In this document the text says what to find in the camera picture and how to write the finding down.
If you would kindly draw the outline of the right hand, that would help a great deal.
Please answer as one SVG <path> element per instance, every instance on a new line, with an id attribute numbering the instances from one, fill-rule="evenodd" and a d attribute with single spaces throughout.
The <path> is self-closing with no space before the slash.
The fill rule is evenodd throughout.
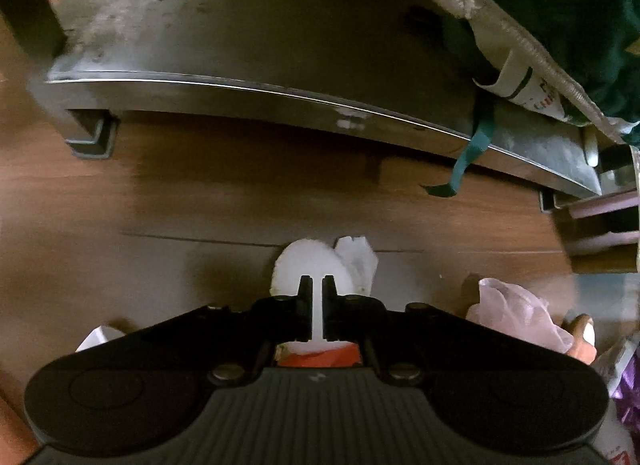
<path id="1" fill-rule="evenodd" d="M 566 330 L 573 336 L 572 347 L 568 349 L 566 354 L 587 365 L 596 361 L 598 355 L 596 331 L 590 315 L 577 315 L 567 325 Z"/>

